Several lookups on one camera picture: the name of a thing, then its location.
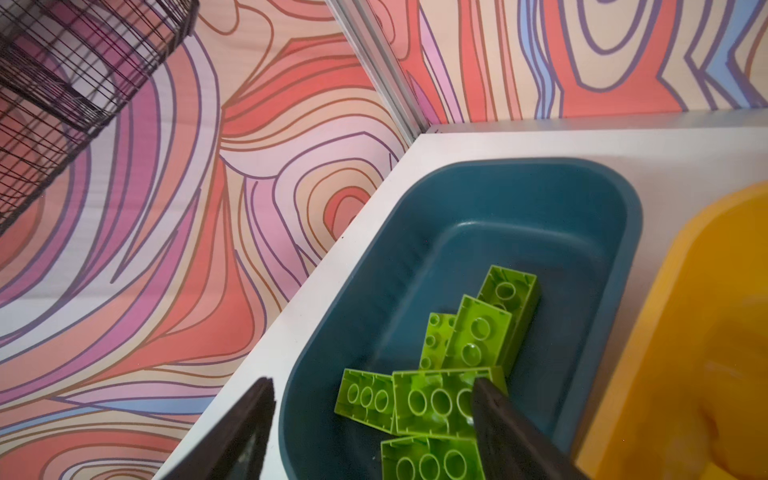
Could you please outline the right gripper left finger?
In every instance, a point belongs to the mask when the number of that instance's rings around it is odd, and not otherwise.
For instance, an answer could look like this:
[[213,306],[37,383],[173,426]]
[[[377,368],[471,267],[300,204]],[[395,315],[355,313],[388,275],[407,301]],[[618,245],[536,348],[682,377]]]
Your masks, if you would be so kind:
[[166,477],[258,479],[275,409],[273,380],[262,377]]

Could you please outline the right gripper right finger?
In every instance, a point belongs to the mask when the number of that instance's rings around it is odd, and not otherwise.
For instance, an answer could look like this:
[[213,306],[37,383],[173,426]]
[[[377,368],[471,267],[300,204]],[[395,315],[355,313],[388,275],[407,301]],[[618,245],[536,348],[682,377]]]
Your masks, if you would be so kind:
[[490,380],[477,379],[472,415],[488,479],[584,479],[586,475],[517,411]]

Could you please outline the green lego brick low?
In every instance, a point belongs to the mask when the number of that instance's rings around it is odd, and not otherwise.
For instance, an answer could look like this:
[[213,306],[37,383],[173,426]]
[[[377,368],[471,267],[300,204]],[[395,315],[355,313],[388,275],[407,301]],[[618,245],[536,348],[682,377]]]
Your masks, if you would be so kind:
[[506,392],[500,366],[472,369],[411,370],[392,373],[395,433],[447,439],[476,437],[472,392],[477,379],[486,379]]

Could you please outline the green lego brick bottom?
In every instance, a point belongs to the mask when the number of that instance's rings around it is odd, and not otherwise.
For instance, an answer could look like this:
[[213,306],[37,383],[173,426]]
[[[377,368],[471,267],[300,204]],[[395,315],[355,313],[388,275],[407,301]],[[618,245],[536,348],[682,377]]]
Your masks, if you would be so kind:
[[380,444],[383,479],[485,479],[471,439],[400,437]]

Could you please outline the green lego brick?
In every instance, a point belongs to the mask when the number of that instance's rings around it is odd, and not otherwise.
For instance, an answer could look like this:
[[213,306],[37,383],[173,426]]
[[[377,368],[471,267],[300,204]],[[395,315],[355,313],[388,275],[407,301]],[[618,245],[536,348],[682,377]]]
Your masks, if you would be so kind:
[[400,437],[380,444],[383,479],[485,479],[471,439]]
[[391,375],[345,369],[334,412],[376,430],[395,434],[395,396]]
[[501,365],[506,376],[513,370],[521,345],[541,297],[538,277],[492,265],[479,291],[479,299],[511,314]]
[[442,363],[444,369],[502,365],[512,314],[464,295],[453,322],[453,333]]

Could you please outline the green lego plate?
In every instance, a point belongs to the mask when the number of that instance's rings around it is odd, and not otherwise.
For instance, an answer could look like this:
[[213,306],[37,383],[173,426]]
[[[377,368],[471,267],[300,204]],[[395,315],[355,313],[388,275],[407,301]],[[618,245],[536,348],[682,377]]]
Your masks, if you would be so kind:
[[455,320],[455,314],[430,314],[419,361],[420,370],[439,370],[443,367]]

